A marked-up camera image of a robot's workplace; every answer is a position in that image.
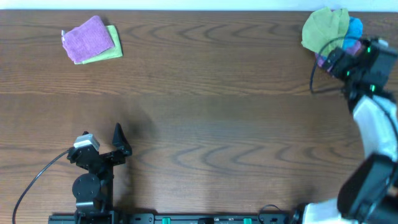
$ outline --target green connector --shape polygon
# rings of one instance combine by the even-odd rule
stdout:
[[[162,218],[162,224],[170,224],[171,222],[171,218]]]
[[[244,218],[243,224],[251,224],[251,218]]]

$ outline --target wooden table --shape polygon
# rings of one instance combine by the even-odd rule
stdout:
[[[60,31],[93,15],[117,26],[124,57],[74,65]],[[129,212],[256,213],[337,196],[363,160],[344,98],[308,91],[309,12],[0,11],[0,222],[33,177],[87,130],[133,156],[115,168]],[[352,13],[398,45],[398,15]],[[390,90],[398,90],[398,69]],[[323,72],[315,86],[339,86]],[[85,173],[61,158],[22,201],[18,223],[72,213]]]

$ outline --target pile of cloths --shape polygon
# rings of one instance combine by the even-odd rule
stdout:
[[[62,45],[75,64],[123,56],[115,26],[105,26],[99,16],[93,16],[67,33],[62,31]]]
[[[313,12],[303,26],[302,45],[315,52],[318,52],[329,41],[337,37],[361,38],[363,25],[360,19],[350,17],[347,9],[331,11],[325,7]],[[329,44],[322,52],[318,65],[321,67],[328,54],[336,47],[341,47],[349,54],[354,55],[360,48],[361,43],[354,39],[336,40]]]

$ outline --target blue cloth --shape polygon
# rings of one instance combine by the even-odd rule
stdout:
[[[349,26],[346,37],[357,37],[361,38],[363,32],[363,24],[360,19],[349,17]],[[352,47],[355,44],[356,40],[353,39],[345,39],[343,42],[343,49],[347,49]]]

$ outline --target black wire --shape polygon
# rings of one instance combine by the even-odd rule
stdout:
[[[261,215],[261,213],[262,213],[266,208],[268,208],[268,207],[274,207],[274,208],[277,208],[279,211],[282,211],[280,208],[278,208],[278,206],[273,205],[273,204],[268,204],[268,205],[263,206],[263,207],[259,210],[259,214],[258,214],[258,216],[257,216],[257,218],[258,218],[258,220],[259,220],[259,223],[264,224],[264,221],[260,219],[260,215]]]
[[[334,38],[334,39],[331,39],[329,42],[327,42],[327,43],[321,48],[321,50],[319,51],[318,56],[317,56],[317,59],[315,60],[315,63],[313,64],[313,67],[312,67],[312,72],[311,72],[311,76],[310,76],[310,91],[311,91],[311,93],[315,93],[314,90],[313,90],[313,88],[312,88],[313,76],[314,76],[314,74],[315,74],[315,70],[316,70],[317,67],[318,67],[319,58],[322,57],[322,52],[323,52],[331,43],[333,43],[334,41],[342,40],[342,39],[344,39],[344,40],[346,40],[346,39],[351,39],[351,40],[364,40],[364,39],[358,38],[358,37],[336,37],[336,38]]]
[[[25,189],[24,193],[22,193],[22,195],[19,197],[15,207],[14,207],[14,212],[12,213],[12,224],[16,224],[16,216],[17,216],[17,209],[19,204],[21,203],[22,199],[24,198],[25,194],[27,193],[27,191],[32,187],[32,185],[36,182],[36,180],[40,177],[40,175],[43,174],[43,172],[45,170],[47,170],[55,161],[57,161],[59,158],[61,158],[63,155],[65,155],[66,153],[69,152],[69,150],[66,150],[65,152],[61,153],[59,156],[57,156],[55,159],[53,159],[53,161],[51,161],[49,164],[47,164],[47,166],[45,166],[38,174],[37,176],[32,180],[32,182],[27,186],[27,188]]]

